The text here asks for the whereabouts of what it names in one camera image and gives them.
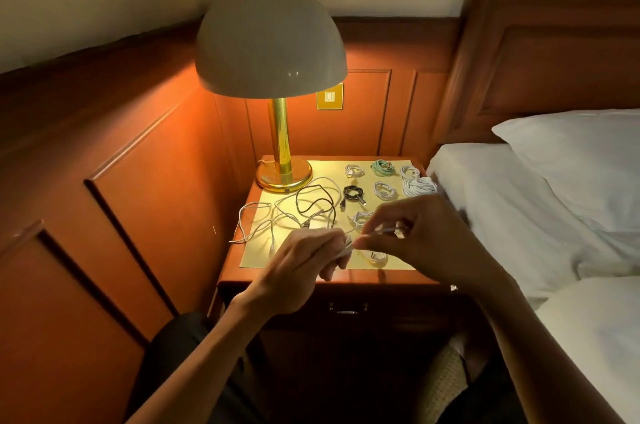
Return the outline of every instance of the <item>gold switch plate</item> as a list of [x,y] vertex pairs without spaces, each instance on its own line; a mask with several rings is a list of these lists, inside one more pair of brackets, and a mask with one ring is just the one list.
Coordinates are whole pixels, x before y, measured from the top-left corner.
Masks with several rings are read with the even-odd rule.
[[344,83],[316,93],[316,107],[318,110],[342,110],[344,100]]

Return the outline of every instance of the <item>yellow mat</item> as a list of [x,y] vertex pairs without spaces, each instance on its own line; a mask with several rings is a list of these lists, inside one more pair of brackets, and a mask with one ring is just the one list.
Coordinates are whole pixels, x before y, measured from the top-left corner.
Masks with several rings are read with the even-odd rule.
[[[357,201],[349,201],[346,202],[345,211],[340,211],[338,207],[336,209],[336,218],[334,227],[340,227],[345,232],[350,231],[353,228],[353,225],[349,222],[347,216],[353,216],[357,211],[375,211],[375,209],[384,201],[378,198],[373,192],[373,184],[376,181],[383,181],[387,183],[389,186],[392,186],[396,189],[398,198],[404,198],[402,194],[402,178],[399,175],[400,168],[405,164],[411,164],[411,161],[393,161],[394,168],[396,169],[396,174],[393,176],[380,177],[376,176],[371,169],[371,161],[312,161],[309,160],[309,163],[314,169],[314,178],[317,177],[328,177],[335,181],[335,184],[338,185],[340,191],[350,184],[354,184],[356,186],[361,187],[364,190],[364,199],[367,202],[366,207],[362,207],[360,203]],[[360,168],[364,170],[364,176],[359,178],[347,178],[344,174],[344,167],[347,164],[356,164]],[[339,196],[336,191],[335,186],[328,179],[320,179],[318,181],[313,181],[311,184],[321,184],[325,187],[325,189],[331,194],[334,200]],[[269,203],[275,203],[276,201],[282,200],[285,198],[286,194],[275,194],[268,193],[267,191],[263,191],[260,196],[260,201],[266,201]],[[314,200],[320,198],[321,196],[325,196],[324,192],[321,189],[315,190],[303,190],[298,197],[298,203],[302,210],[307,208]],[[320,208],[326,209],[329,206],[329,203],[324,201],[320,201],[308,211],[308,215],[312,215],[316,213]],[[282,201],[278,204],[278,207],[285,211],[286,213],[293,214],[298,220],[303,223],[307,218],[298,213],[296,209],[296,200],[294,196]],[[253,224],[251,230],[253,231],[260,223],[265,220],[272,220],[275,217],[279,210],[274,207],[265,207],[255,209],[255,218],[253,219]],[[324,214],[322,216],[314,217],[311,221],[312,229],[315,228],[323,228],[326,227],[326,216],[329,215],[332,217],[332,214]],[[275,239],[275,250],[278,250],[278,247],[284,242],[284,239],[287,237],[292,229],[299,228],[298,225],[289,220],[287,218],[282,218],[278,220],[273,228],[273,234]],[[360,233],[358,231],[352,231],[349,235],[352,238],[356,238]],[[245,244],[244,247],[244,255],[242,261],[240,263],[241,267],[246,268],[260,268],[264,267],[269,260],[269,247],[271,246],[271,231],[269,230],[268,225],[265,226],[265,229],[260,231],[253,239]],[[349,265],[347,268],[349,269],[389,269],[389,270],[412,270],[413,268],[405,264],[398,258],[388,257],[384,262],[373,262],[371,259],[367,257],[370,252],[363,252],[361,250],[354,250],[351,254],[351,260],[349,261]]]

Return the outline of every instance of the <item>person's right arm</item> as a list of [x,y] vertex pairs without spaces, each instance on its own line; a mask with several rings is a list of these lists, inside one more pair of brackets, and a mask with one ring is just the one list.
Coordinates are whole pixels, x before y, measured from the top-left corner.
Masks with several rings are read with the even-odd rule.
[[[403,227],[404,238],[375,234]],[[380,205],[353,243],[396,256],[482,307],[532,424],[622,423],[533,312],[516,282],[486,251],[452,205],[437,194]]]

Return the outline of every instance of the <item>black pants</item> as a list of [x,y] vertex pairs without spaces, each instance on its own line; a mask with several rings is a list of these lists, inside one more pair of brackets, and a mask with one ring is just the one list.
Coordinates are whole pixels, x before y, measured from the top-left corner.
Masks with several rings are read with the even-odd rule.
[[[126,419],[151,397],[180,364],[196,349],[213,324],[200,313],[181,315],[167,323],[145,351],[140,371],[133,387]],[[245,394],[242,360],[238,361],[227,381],[209,424],[264,424],[255,404]]]
[[[127,419],[145,403],[211,331],[213,325],[199,313],[189,313],[167,323],[145,351],[131,393]],[[209,424],[264,424],[255,404],[243,391],[242,363],[236,364]],[[440,416],[438,424],[526,424],[509,372],[501,355],[486,365]]]

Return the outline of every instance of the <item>person's left arm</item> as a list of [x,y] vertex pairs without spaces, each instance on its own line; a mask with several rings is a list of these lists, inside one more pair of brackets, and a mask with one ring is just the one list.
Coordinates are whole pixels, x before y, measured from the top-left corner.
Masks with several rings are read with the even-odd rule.
[[340,229],[289,234],[259,277],[127,424],[205,423],[247,344],[272,316],[300,309],[318,275],[329,281],[337,265],[346,267],[348,257],[336,259],[344,245]]

